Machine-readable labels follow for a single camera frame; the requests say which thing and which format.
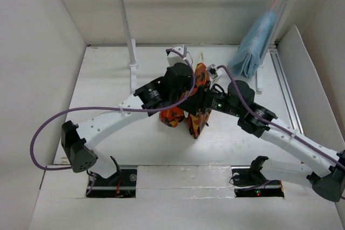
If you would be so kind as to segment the orange camouflage trousers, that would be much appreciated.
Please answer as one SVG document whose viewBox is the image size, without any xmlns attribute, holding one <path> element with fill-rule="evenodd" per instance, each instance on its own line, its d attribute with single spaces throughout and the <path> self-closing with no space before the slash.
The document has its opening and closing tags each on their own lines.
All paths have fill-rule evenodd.
<svg viewBox="0 0 345 230">
<path fill-rule="evenodd" d="M 207 125 L 211 109 L 204 105 L 205 91 L 209 89 L 211 80 L 206 71 L 206 65 L 202 62 L 195 69 L 195 86 L 192 94 L 181 104 L 159 113 L 162 123 L 169 127 L 176 127 L 186 122 L 190 135 L 197 139 L 205 125 Z"/>
</svg>

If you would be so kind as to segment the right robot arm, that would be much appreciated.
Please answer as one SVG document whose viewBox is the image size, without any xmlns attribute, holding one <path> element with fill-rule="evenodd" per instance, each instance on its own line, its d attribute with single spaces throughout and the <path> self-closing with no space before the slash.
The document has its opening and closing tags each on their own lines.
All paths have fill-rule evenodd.
<svg viewBox="0 0 345 230">
<path fill-rule="evenodd" d="M 201 86 L 179 108 L 191 115 L 216 110 L 238 118 L 237 125 L 246 133 L 270 142 L 299 160 L 298 163 L 275 161 L 258 156 L 240 180 L 264 185 L 283 180 L 311 188 L 322 198 L 338 202 L 344 192 L 344 152 L 328 149 L 290 127 L 267 108 L 255 103 L 255 92 L 240 80 L 231 82 L 227 91 Z"/>
</svg>

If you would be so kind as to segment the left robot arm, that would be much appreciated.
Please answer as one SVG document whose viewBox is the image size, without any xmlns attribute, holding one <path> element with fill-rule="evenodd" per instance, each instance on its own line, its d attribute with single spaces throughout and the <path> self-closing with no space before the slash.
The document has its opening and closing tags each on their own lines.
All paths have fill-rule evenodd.
<svg viewBox="0 0 345 230">
<path fill-rule="evenodd" d="M 186 91 L 194 87 L 192 68 L 178 62 L 167 68 L 161 76 L 135 90 L 118 107 L 110 107 L 104 113 L 79 124 L 67 121 L 61 126 L 61 145 L 73 172 L 91 170 L 108 185 L 120 180 L 120 169 L 113 157 L 106 158 L 96 151 L 105 138 L 122 128 L 170 109 L 183 102 Z"/>
</svg>

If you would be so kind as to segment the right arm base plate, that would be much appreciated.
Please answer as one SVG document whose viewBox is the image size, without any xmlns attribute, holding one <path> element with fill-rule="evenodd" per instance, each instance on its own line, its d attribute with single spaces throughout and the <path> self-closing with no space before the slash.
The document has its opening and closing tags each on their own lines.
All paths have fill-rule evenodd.
<svg viewBox="0 0 345 230">
<path fill-rule="evenodd" d="M 232 166 L 229 183 L 234 186 L 236 198 L 283 198 L 281 181 L 266 180 L 262 175 L 255 176 L 249 166 Z"/>
</svg>

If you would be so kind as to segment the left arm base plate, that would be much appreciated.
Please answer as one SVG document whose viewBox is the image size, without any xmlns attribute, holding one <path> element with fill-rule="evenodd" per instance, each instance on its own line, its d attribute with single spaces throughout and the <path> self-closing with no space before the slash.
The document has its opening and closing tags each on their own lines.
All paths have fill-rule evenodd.
<svg viewBox="0 0 345 230">
<path fill-rule="evenodd" d="M 88 171 L 87 198 L 135 198 L 137 166 L 122 166 L 122 175 L 115 183 L 108 183 L 99 175 L 93 180 L 93 173 Z"/>
</svg>

